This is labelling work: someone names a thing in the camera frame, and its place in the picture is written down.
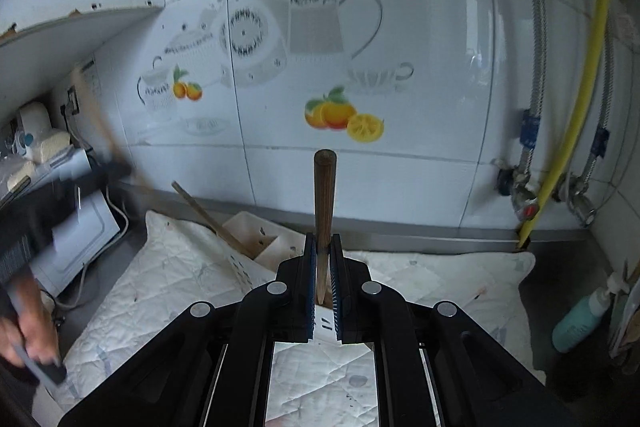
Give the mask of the person's left hand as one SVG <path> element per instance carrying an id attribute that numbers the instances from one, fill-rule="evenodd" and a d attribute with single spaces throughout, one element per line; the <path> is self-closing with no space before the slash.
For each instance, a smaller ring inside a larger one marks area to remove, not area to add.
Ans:
<path id="1" fill-rule="evenodd" d="M 24 363 L 14 350 L 22 345 L 29 358 L 44 365 L 61 362 L 58 333 L 51 315 L 43 306 L 40 289 L 27 271 L 14 280 L 13 296 L 17 298 L 17 322 L 1 319 L 1 358 L 16 367 Z"/>

